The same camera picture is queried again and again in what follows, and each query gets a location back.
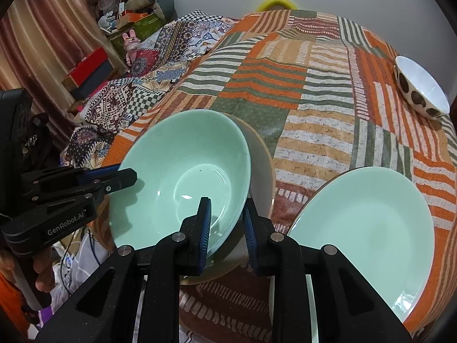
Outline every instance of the checkered fabric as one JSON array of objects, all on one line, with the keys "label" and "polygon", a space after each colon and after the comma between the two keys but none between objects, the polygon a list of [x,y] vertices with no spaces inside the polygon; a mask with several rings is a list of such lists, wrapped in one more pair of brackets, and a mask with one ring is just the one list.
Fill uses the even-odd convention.
[{"label": "checkered fabric", "polygon": [[125,110],[126,113],[140,117],[164,96],[165,91],[151,91],[143,86],[133,89],[132,97]]},{"label": "checkered fabric", "polygon": [[116,79],[109,82],[109,85],[124,86],[128,83],[131,83],[132,79],[130,77],[123,77],[122,79]]},{"label": "checkered fabric", "polygon": [[222,18],[224,18],[222,15],[208,15],[201,10],[195,10],[192,13],[177,19],[177,22],[191,21],[199,24],[205,22],[219,22]]}]

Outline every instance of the cable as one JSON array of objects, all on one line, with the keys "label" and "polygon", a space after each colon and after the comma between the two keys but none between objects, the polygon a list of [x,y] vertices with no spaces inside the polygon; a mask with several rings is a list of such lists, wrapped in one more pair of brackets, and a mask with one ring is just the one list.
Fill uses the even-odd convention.
[{"label": "cable", "polygon": [[94,258],[97,261],[98,265],[100,265],[101,263],[97,258],[97,254],[95,254],[94,243],[93,243],[95,241],[94,235],[93,235],[92,231],[89,228],[87,228],[87,229],[89,231],[89,243],[91,245],[92,254],[94,254]]},{"label": "cable", "polygon": [[70,239],[70,243],[68,244],[67,248],[65,249],[65,253],[63,253],[63,257],[60,260],[60,281],[62,282],[62,285],[65,288],[65,290],[67,291],[68,295],[72,295],[72,293],[70,292],[70,290],[68,290],[67,285],[65,285],[65,280],[63,279],[63,276],[62,276],[62,266],[63,266],[63,261],[65,260],[65,257],[67,256],[68,249],[70,248],[70,245],[73,242],[73,239],[75,238],[75,234],[76,234],[76,232],[73,232],[73,235]]}]

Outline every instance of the mint green bowl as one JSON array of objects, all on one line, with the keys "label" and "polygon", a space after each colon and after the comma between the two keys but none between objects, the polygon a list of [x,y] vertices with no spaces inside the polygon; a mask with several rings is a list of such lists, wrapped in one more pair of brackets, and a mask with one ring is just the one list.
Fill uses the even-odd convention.
[{"label": "mint green bowl", "polygon": [[131,148],[121,169],[136,184],[110,197],[110,227],[117,246],[155,245],[195,215],[201,197],[211,198],[208,256],[234,228],[248,195],[251,162],[241,130],[208,109],[177,113],[149,129]]}]

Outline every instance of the patterned blanket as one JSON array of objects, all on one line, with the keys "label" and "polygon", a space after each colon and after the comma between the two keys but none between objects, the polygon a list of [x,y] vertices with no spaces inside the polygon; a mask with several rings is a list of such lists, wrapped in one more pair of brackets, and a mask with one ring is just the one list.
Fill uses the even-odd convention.
[{"label": "patterned blanket", "polygon": [[[449,117],[428,120],[406,103],[392,75],[396,55],[345,18],[301,10],[248,15],[159,105],[115,137],[104,165],[122,161],[142,133],[177,112],[236,115],[273,156],[271,219],[282,232],[340,173],[370,165],[401,172],[422,192],[435,224],[431,275],[405,322],[414,333],[437,319],[457,285],[457,137]],[[214,342],[268,342],[269,284],[251,271],[242,264],[217,280],[182,286],[181,321]]]},{"label": "patterned blanket", "polygon": [[147,38],[139,47],[130,74],[108,82],[88,100],[80,113],[87,125],[74,130],[63,163],[100,167],[114,135],[170,92],[189,64],[212,49],[235,23],[196,10]]}]

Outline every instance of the cardboard box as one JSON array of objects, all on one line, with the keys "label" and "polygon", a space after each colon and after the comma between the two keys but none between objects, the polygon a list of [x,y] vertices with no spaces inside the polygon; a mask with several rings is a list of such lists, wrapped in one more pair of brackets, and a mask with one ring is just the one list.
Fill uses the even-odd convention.
[{"label": "cardboard box", "polygon": [[147,16],[148,16],[147,13],[143,13],[143,14],[127,13],[123,17],[121,17],[120,19],[118,19],[116,21],[116,28],[120,29],[120,28],[124,27],[125,25],[127,25],[129,23],[136,22],[136,21],[138,21],[140,19],[143,19],[143,18],[145,18]]}]

